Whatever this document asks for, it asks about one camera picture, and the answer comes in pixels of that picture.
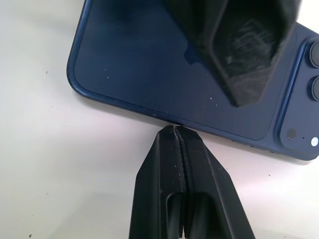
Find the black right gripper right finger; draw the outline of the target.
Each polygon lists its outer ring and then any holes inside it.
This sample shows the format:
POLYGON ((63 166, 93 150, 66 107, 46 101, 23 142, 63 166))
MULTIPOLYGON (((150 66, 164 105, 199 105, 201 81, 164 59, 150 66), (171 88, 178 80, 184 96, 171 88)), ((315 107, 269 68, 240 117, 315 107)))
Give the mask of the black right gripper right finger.
POLYGON ((253 239, 232 179, 197 132, 177 127, 186 182, 187 239, 253 239))

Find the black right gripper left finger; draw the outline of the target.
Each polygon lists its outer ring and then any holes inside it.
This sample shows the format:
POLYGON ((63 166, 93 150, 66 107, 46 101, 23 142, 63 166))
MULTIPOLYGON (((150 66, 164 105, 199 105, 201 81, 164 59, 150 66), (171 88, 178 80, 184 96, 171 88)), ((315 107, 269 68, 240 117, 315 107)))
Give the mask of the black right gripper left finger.
POLYGON ((135 181, 131 239, 179 239, 185 176, 174 126, 160 130, 135 181))

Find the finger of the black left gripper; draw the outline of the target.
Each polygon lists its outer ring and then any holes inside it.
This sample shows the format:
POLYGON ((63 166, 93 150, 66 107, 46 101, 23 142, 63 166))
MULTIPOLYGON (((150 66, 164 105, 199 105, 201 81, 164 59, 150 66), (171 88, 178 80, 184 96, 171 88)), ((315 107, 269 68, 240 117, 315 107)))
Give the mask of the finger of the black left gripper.
POLYGON ((258 102, 299 14, 298 0, 166 0, 164 5, 238 106, 258 102))

